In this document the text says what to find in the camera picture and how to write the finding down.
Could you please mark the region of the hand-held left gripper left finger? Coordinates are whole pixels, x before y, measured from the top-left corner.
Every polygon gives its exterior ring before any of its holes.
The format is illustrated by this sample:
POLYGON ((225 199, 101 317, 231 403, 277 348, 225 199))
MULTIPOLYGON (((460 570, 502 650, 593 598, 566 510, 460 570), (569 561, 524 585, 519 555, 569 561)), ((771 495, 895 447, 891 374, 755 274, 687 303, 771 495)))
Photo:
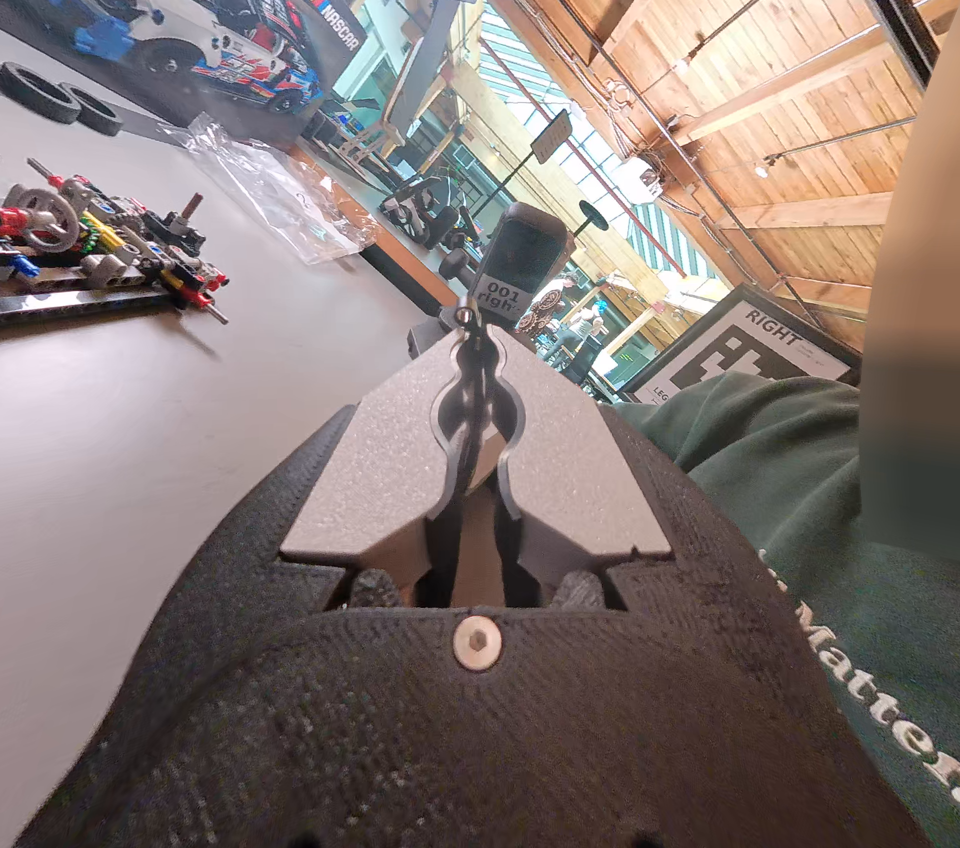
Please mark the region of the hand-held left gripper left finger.
POLYGON ((448 334, 356 407, 279 553, 382 569, 451 604, 472 474, 472 332, 448 334))

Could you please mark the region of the black stickered lego panel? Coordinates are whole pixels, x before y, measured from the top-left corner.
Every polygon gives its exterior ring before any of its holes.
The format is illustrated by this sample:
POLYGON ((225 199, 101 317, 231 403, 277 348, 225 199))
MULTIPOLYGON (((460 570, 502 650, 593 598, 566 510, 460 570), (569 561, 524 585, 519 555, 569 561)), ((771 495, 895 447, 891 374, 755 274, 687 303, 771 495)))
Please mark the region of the black stickered lego panel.
POLYGON ((455 319, 463 332, 458 355, 461 366, 460 390, 462 393, 463 444, 458 462, 457 487, 462 497, 469 493, 483 446, 487 429, 487 335, 479 308, 469 297, 458 303, 455 319))

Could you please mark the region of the lego car chassis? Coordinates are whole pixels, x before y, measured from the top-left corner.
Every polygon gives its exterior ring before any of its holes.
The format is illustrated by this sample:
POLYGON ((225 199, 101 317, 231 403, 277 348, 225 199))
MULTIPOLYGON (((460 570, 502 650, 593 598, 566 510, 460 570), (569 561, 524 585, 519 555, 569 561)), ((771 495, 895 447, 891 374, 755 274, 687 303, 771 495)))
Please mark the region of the lego car chassis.
POLYGON ((16 183, 2 200, 2 328, 167 309, 230 323, 215 298, 230 279, 204 257, 193 223, 202 194, 161 216, 81 175, 26 163, 42 185, 16 183))

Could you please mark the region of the black lego tire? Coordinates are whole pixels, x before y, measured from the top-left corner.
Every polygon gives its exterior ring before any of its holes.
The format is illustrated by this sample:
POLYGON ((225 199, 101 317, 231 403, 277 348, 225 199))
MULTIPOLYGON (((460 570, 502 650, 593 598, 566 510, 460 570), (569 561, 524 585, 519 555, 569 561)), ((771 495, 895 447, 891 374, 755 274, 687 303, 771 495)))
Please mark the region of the black lego tire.
POLYGON ((77 103, 78 122, 91 131, 107 137, 115 137, 124 128, 124 121, 107 102, 84 89, 66 83, 58 85, 77 103))
POLYGON ((22 107, 55 123, 71 125, 81 115, 78 100, 67 88, 15 62, 1 63, 1 91, 22 107))

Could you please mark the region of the clear plastic bag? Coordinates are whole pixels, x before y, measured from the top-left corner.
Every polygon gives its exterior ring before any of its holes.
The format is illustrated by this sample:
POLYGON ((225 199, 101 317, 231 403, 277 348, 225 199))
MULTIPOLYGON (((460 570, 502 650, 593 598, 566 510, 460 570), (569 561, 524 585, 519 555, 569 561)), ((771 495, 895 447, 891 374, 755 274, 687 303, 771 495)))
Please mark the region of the clear plastic bag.
POLYGON ((334 181, 313 163, 260 141, 236 139, 208 114, 167 134, 224 193, 306 266, 359 254, 378 241, 379 225, 363 206, 338 200, 334 181))

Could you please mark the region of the grey table with wooden edge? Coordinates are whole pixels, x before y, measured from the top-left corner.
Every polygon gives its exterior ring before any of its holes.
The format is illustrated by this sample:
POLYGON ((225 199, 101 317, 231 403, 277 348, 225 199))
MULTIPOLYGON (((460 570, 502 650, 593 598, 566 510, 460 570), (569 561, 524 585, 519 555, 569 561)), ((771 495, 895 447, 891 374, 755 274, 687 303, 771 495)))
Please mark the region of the grey table with wooden edge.
POLYGON ((354 170, 324 146, 303 137, 295 140, 290 155, 331 178, 333 199, 343 214, 356 221, 366 213, 376 222, 375 240, 361 256, 405 297, 429 317, 457 302, 460 282, 450 284, 438 273, 441 251, 415 243, 386 218, 379 206, 387 190, 368 171, 354 170))

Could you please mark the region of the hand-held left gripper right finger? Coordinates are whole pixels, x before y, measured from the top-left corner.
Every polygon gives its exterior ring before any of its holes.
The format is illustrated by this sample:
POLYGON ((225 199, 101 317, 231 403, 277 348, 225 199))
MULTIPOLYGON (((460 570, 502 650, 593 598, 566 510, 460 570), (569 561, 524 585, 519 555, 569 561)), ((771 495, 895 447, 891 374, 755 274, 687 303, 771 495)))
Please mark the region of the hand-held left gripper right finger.
POLYGON ((487 466, 506 601, 542 601, 570 572, 673 548, 611 428, 616 417, 504 329, 487 337, 487 466))

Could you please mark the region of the black and white device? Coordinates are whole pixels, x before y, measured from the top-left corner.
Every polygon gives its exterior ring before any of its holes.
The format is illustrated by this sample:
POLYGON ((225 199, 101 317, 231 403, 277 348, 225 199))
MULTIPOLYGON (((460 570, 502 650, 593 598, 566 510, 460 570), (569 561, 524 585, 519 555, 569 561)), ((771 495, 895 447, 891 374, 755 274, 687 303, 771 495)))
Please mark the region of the black and white device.
POLYGON ((449 177, 431 175, 403 184, 379 205, 415 243, 435 249, 460 221, 461 192, 449 177))

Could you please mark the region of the black sign on pole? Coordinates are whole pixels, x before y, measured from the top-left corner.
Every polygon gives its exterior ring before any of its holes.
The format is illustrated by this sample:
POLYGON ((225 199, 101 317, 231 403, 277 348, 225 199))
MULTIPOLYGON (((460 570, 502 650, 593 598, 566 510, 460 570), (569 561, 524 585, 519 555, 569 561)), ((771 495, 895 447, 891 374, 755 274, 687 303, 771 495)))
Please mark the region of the black sign on pole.
POLYGON ((501 192, 505 191, 509 182, 514 179, 532 158, 534 158, 539 165, 545 165, 556 153, 558 147, 566 144, 570 140, 571 134, 572 123, 570 120, 570 112, 566 109, 561 110, 553 117, 540 134, 534 138, 531 143, 530 152, 521 159, 519 164, 510 171, 503 181, 498 183, 494 191, 487 195, 486 200, 476 206, 471 218, 475 220, 490 202, 496 199, 501 192))

